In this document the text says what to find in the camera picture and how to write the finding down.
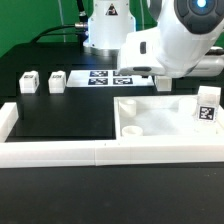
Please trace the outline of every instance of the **green wall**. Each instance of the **green wall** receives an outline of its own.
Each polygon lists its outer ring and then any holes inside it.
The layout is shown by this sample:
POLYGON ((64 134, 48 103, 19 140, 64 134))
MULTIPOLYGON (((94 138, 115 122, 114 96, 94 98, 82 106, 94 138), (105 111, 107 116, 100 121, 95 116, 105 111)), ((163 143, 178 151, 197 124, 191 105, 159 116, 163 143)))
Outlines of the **green wall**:
MULTIPOLYGON (((93 0, 83 0, 88 15, 91 15, 93 0)), ((76 0, 61 0, 64 23, 77 22, 76 0)), ((155 26, 150 17, 146 0, 143 1, 145 28, 155 26)), ((137 19, 137 30, 142 29, 140 1, 130 0, 130 10, 137 19)), ((0 0, 0 56, 19 43, 29 42, 45 29, 61 25, 58 0, 0 0)), ((67 41, 77 41, 67 37, 67 41)), ((63 41, 63 37, 44 37, 41 41, 63 41)), ((218 41, 224 46, 224 38, 218 41)))

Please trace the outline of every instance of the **warning label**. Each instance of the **warning label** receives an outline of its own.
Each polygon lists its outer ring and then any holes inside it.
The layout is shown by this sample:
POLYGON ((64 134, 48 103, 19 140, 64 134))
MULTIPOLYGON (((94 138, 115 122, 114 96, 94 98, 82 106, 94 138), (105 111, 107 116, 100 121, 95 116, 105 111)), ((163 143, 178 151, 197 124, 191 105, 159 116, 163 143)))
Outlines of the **warning label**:
POLYGON ((114 7, 114 4, 111 4, 110 5, 110 8, 107 10, 107 13, 106 13, 107 16, 117 16, 117 11, 114 7))

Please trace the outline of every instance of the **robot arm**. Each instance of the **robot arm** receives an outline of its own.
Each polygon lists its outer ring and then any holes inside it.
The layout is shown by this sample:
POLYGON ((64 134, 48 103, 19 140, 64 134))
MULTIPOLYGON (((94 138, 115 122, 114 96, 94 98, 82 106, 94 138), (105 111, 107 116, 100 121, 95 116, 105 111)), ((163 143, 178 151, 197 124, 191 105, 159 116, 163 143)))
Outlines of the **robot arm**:
POLYGON ((119 73, 179 78, 192 73, 205 61, 222 71, 222 56, 205 55, 223 31, 224 0, 147 2, 158 25, 128 34, 118 56, 119 73))

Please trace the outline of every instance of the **white cube with marker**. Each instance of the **white cube with marker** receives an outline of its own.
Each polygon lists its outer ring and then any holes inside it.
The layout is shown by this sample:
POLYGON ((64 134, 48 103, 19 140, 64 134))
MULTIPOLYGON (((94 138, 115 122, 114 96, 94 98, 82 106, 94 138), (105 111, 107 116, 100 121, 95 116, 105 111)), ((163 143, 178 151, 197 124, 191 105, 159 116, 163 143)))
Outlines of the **white cube with marker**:
POLYGON ((48 80, 49 92, 52 93, 64 93, 66 86, 66 74, 63 71, 52 72, 51 77, 48 80))
POLYGON ((19 80, 20 91, 21 93, 35 93, 39 83, 37 71, 25 72, 19 80))

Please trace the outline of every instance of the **qr-like marker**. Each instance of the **qr-like marker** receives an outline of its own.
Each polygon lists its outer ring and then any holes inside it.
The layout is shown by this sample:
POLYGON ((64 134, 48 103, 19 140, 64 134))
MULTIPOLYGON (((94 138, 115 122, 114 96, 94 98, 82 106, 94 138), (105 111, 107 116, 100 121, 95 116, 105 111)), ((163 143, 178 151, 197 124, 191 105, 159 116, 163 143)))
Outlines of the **qr-like marker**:
POLYGON ((93 86, 93 85, 98 85, 98 86, 103 86, 103 85, 108 85, 108 79, 89 79, 88 85, 93 86))
POLYGON ((108 71, 90 71, 90 77, 108 77, 108 71))
POLYGON ((133 80, 132 78, 114 78, 113 83, 114 85, 132 85, 133 80))
POLYGON ((215 108, 201 106, 199 108, 199 119, 213 121, 215 119, 215 108))

